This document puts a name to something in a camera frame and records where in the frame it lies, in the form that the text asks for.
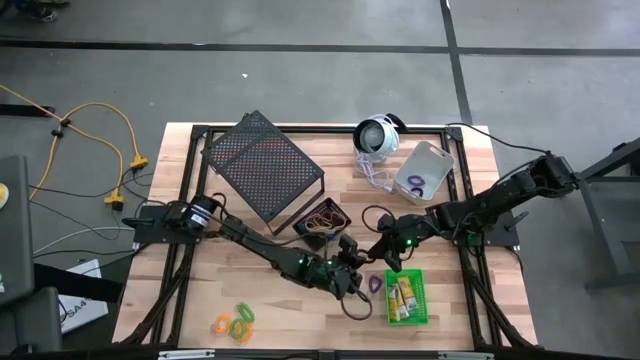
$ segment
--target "green tray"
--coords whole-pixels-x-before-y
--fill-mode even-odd
[[[413,295],[416,297],[418,303],[418,309],[413,313],[409,313],[409,317],[400,321],[394,321],[389,315],[389,287],[398,283],[399,277],[409,277],[411,282],[411,289],[413,289]],[[389,325],[401,326],[401,325],[426,325],[429,323],[429,313],[427,312],[427,297],[424,291],[424,279],[422,277],[421,269],[405,269],[399,273],[393,272],[393,270],[385,270],[384,272],[384,296],[387,304],[387,321]]]

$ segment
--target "green rubber band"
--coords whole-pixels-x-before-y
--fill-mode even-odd
[[[237,324],[242,325],[242,329],[240,330],[240,333],[235,333],[235,328]],[[229,329],[229,335],[231,335],[231,337],[234,340],[240,340],[244,337],[244,335],[247,333],[247,324],[244,322],[244,320],[238,318],[233,320],[233,322],[231,323],[231,328]]]
[[[240,314],[242,319],[249,324],[253,324],[253,322],[256,320],[255,316],[253,315],[253,311],[251,311],[249,305],[245,303],[239,303],[238,305],[236,305],[236,311],[238,312],[238,314]]]

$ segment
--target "concrete floor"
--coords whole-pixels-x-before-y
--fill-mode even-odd
[[[638,48],[640,5],[633,0],[450,0],[460,46]],[[251,44],[447,44],[437,0],[100,0],[76,1],[55,24],[20,17],[0,35],[35,39]],[[475,124],[505,140],[565,155],[581,170],[638,136],[640,58],[462,56]],[[357,122],[394,112],[408,123],[459,121],[446,54],[246,53],[0,49],[0,83],[59,113],[87,101],[118,106],[140,149],[156,161],[169,121],[238,121],[260,109],[273,121]],[[19,103],[0,94],[0,103]],[[132,158],[122,121],[88,109],[75,121]],[[39,179],[55,123],[0,120],[0,157],[27,156]],[[506,172],[534,154],[495,145]],[[63,139],[47,186],[98,193],[116,183],[113,153],[76,134]],[[146,189],[139,188],[146,194]],[[129,196],[132,204],[134,198]],[[40,193],[39,202],[91,226],[114,221],[102,199]],[[127,206],[130,214],[135,206]],[[591,231],[582,198],[536,199],[519,226],[525,281],[540,344],[550,349],[640,357],[638,288],[587,294],[582,285],[613,270]],[[32,207],[34,247],[81,229]],[[116,251],[131,233],[105,241],[77,237],[56,247]],[[42,259],[71,267],[89,255]],[[99,257],[101,262],[110,257]],[[109,276],[126,269],[113,267]],[[93,338],[108,332],[96,330]]]

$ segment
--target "wooden table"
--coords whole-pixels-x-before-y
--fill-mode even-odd
[[[178,198],[193,125],[167,124],[151,187],[151,199],[168,202]],[[488,138],[471,129],[463,128],[463,135],[471,182],[474,191],[478,193],[491,186],[499,177],[492,145]],[[423,213],[423,208],[414,206],[397,195],[385,194],[372,188],[366,178],[354,170],[351,135],[291,134],[290,138],[326,172],[325,196],[336,200],[351,217],[353,223],[346,232],[358,241],[361,248],[368,249],[379,237],[363,226],[360,217],[364,207],[370,205],[374,197],[382,199],[382,204],[390,208],[396,216]],[[402,135],[400,149],[380,168],[393,175],[415,145],[422,140],[440,146],[440,141],[435,135]],[[458,174],[457,156],[454,154],[454,157],[455,172]],[[198,168],[199,166],[194,166],[189,199],[193,196]],[[264,223],[248,205],[219,175],[209,171],[205,193],[212,193],[214,190],[222,191],[228,196],[228,210],[232,214],[257,231],[268,234]],[[292,214],[296,205],[306,201],[315,191],[317,189],[312,187],[308,194],[305,193],[296,200],[296,204],[285,209],[279,220],[282,221],[287,214]],[[448,200],[446,182],[443,182],[434,196],[433,203]],[[367,222],[375,224],[380,215],[382,212],[368,212]],[[292,238],[294,235],[293,230],[288,228],[280,238]],[[167,248],[166,245],[152,245],[134,258],[114,341],[129,335],[155,302]],[[337,252],[337,242],[332,242],[330,254]],[[517,260],[504,249],[488,248],[487,261],[496,301],[524,337],[535,342],[527,295]],[[374,312],[370,319],[351,320],[342,313],[340,303],[331,294],[306,289],[280,278],[266,261],[232,242],[223,239],[203,241],[196,249],[191,271],[180,346],[237,347],[238,345],[228,336],[213,336],[209,327],[219,314],[233,313],[234,305],[242,301],[249,304],[256,314],[254,334],[251,341],[244,345],[245,348],[472,349],[460,261],[455,248],[441,238],[432,238],[421,243],[411,260],[406,261],[403,267],[424,269],[428,325],[389,326],[382,292],[372,299]],[[369,276],[382,276],[387,268],[384,261],[363,266],[360,269],[364,276],[363,289]],[[346,306],[352,312],[362,313],[367,310],[366,305],[357,297],[349,296]],[[489,339],[484,306],[479,305],[479,312],[483,334]],[[165,336],[170,328],[172,313],[173,303],[169,305],[165,319]]]

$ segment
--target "white container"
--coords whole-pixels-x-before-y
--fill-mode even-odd
[[[428,141],[421,141],[396,173],[393,190],[416,205],[426,205],[433,198],[442,180],[453,168],[453,156]],[[424,179],[422,196],[411,192],[415,186],[409,184],[409,176]]]

